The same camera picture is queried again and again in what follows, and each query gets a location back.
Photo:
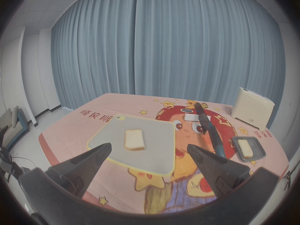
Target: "gray tray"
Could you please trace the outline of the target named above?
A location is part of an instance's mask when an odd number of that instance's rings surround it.
[[[253,151],[253,157],[251,157],[251,158],[244,158],[243,157],[241,148],[238,144],[239,139],[244,139],[244,140],[248,141],[248,143],[250,145],[250,148]],[[261,146],[260,142],[258,141],[258,139],[256,137],[243,137],[243,136],[233,137],[232,142],[233,142],[235,148],[238,151],[238,155],[240,156],[240,159],[244,162],[250,162],[250,161],[253,161],[253,160],[258,160],[258,159],[264,158],[266,156],[264,148]]]
[[[125,130],[141,129],[144,150],[129,151],[124,147]],[[108,160],[144,173],[168,176],[175,168],[175,126],[172,122],[117,114],[96,133],[88,148],[111,143]]]

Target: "wall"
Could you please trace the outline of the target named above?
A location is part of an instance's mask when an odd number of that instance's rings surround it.
[[[24,111],[27,120],[30,120],[29,114],[23,102],[21,91],[21,81],[18,77],[18,47],[20,39],[13,40],[3,47],[1,64],[1,86],[3,100],[6,109],[13,110],[19,106]]]
[[[3,47],[0,48],[0,72],[1,72],[1,61],[2,61],[2,52],[3,52]],[[5,113],[6,108],[3,100],[3,95],[2,95],[2,87],[1,87],[1,77],[0,77],[0,116]]]
[[[52,109],[60,105],[54,85],[51,65],[51,29],[42,28],[38,41],[38,70],[41,88],[47,108]]]
[[[286,58],[285,83],[281,103],[270,131],[290,160],[300,145],[300,43],[293,25],[279,24]]]
[[[21,66],[26,97],[34,116],[48,108],[38,71],[39,35],[25,36],[22,44]]]

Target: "toaster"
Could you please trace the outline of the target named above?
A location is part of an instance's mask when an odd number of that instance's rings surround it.
[[[264,131],[274,105],[270,99],[240,87],[231,116]]]

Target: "cartoon character print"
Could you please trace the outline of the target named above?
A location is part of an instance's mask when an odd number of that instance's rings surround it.
[[[187,152],[188,144],[195,144],[214,152],[209,134],[203,133],[200,123],[184,120],[185,113],[197,114],[192,105],[164,107],[156,116],[157,120],[170,121],[175,125],[175,170],[171,177],[146,176],[140,173],[137,176],[137,171],[128,170],[136,177],[136,191],[146,189],[145,214],[178,212],[216,199],[212,189]],[[205,103],[201,105],[203,108],[208,108]],[[226,157],[231,158],[235,154],[235,149],[230,139],[236,136],[235,128],[218,113],[210,110],[205,110],[205,113],[211,117],[212,124],[216,126],[220,134]]]

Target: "blue curtain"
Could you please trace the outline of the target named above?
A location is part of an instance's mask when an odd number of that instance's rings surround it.
[[[79,0],[52,30],[62,106],[107,92],[233,104],[239,87],[279,107],[278,24],[255,0]]]

